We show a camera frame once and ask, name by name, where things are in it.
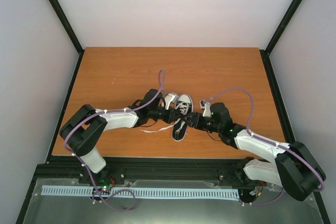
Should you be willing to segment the white shoelace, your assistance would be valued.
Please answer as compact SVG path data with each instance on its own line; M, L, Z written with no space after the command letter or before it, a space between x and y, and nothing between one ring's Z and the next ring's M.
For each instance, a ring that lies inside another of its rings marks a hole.
M173 129L173 126L174 126L174 125L169 125L169 126L166 126L166 127L161 128L161 129L159 129L159 130L157 130L157 131L147 131L147 130L141 130L141 131L142 131L142 132L145 132L145 133L157 133L157 132L160 132L160 131L168 130L168 129L170 129L170 128Z

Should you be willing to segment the black white sneaker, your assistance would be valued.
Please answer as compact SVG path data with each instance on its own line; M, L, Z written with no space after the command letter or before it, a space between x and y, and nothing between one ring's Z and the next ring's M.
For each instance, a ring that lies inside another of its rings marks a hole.
M193 112L193 101L188 94L181 94L175 104L177 111L177 120L172 130L172 139L176 142L182 141L186 136L188 124L185 122L185 116Z

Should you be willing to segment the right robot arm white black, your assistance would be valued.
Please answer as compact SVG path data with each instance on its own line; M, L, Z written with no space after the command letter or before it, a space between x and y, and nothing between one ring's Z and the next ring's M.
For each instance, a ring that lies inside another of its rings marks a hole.
M233 122L223 103L202 103L201 108L203 113L183 116L190 127L217 133L224 144L263 158L244 164L243 177L280 186L298 201L324 188L326 175L304 144L277 142L255 134Z

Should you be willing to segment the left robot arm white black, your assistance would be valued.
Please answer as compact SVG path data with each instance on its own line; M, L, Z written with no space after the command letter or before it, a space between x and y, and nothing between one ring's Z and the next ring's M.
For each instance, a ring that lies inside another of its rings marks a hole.
M85 104L64 124L59 134L72 153L90 169L91 178L101 184L109 177L106 162L96 148L104 131L141 127L149 119L161 120L173 127L177 134L181 133L176 139L180 141L186 129L182 117L192 111L193 103L187 94L169 93L164 97L158 90L151 89L143 99L111 113Z

